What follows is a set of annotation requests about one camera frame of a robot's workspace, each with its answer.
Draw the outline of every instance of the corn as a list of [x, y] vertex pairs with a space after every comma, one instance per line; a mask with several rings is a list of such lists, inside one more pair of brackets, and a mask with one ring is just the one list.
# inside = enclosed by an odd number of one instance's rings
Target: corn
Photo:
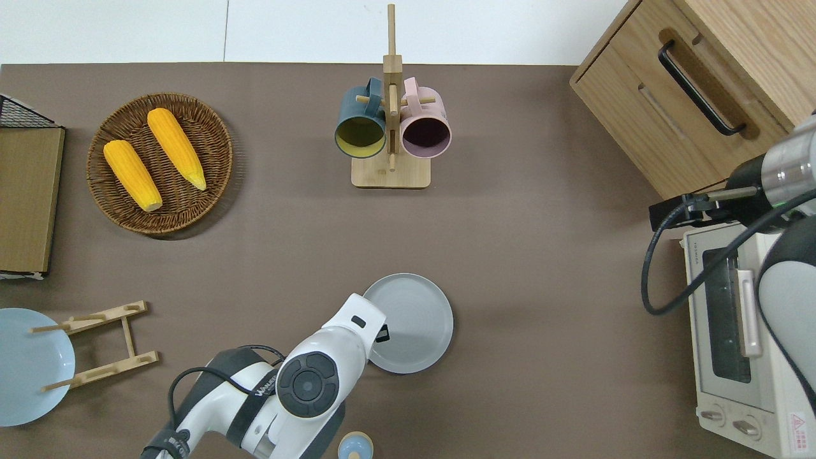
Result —
[[162, 206], [162, 196], [131, 144], [126, 140], [111, 140], [103, 152], [113, 174], [142, 210], [152, 212]]
[[173, 113], [168, 109], [150, 110], [148, 126], [181, 176], [196, 188], [206, 189], [204, 171], [201, 162], [198, 161], [196, 150], [193, 149]]

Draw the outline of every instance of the white wall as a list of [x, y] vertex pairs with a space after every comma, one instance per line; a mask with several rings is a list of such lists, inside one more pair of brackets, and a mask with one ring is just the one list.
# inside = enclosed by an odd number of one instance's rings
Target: white wall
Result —
[[[576, 65], [626, 0], [391, 0], [406, 63]], [[0, 0], [0, 63], [381, 62], [388, 1]]]

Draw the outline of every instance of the wire basket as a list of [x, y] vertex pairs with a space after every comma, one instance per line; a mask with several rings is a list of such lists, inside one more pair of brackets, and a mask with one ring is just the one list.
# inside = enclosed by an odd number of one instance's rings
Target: wire basket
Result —
[[0, 94], [0, 127], [59, 127], [20, 102]]
[[[151, 109], [170, 110], [202, 164], [207, 188], [194, 187], [176, 171], [150, 131]], [[147, 167], [162, 196], [162, 206], [145, 212], [125, 191], [104, 159], [111, 140], [127, 140]], [[184, 94], [149, 94], [134, 99], [104, 120], [88, 151], [86, 178], [97, 206], [114, 223], [148, 235], [169, 234], [206, 215], [224, 194], [233, 169], [233, 141], [218, 114]]]

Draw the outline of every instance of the plate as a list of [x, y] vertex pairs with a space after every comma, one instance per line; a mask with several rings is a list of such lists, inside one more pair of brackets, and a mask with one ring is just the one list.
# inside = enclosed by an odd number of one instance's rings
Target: plate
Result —
[[[207, 188], [185, 180], [164, 153], [148, 126], [148, 112], [170, 110], [196, 150]], [[111, 140], [127, 140], [147, 167], [162, 196], [162, 206], [143, 211], [125, 191], [104, 159]], [[233, 141], [229, 131], [208, 105], [185, 94], [148, 94], [124, 104], [104, 120], [88, 150], [86, 178], [96, 205], [113, 223], [136, 233], [169, 234], [201, 220], [226, 190], [233, 169]]]
[[31, 333], [56, 325], [48, 316], [20, 308], [0, 310], [0, 427], [18, 426], [43, 415], [68, 392], [64, 385], [41, 392], [44, 385], [73, 377], [71, 340], [62, 330]]
[[448, 349], [454, 315], [435, 283], [417, 274], [391, 274], [363, 296], [383, 311], [391, 337], [374, 343], [370, 359], [374, 365], [393, 373], [421, 372]]

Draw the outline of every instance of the mug handle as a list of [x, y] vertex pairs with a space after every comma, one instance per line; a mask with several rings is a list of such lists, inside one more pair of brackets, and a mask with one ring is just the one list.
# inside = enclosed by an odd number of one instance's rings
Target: mug handle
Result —
[[374, 117], [379, 111], [379, 103], [383, 99], [383, 82], [379, 78], [369, 78], [366, 85], [368, 93], [368, 103], [366, 104], [366, 115]]
[[419, 87], [416, 84], [416, 77], [405, 80], [405, 87], [410, 116], [419, 116], [422, 113], [422, 105], [419, 103]]

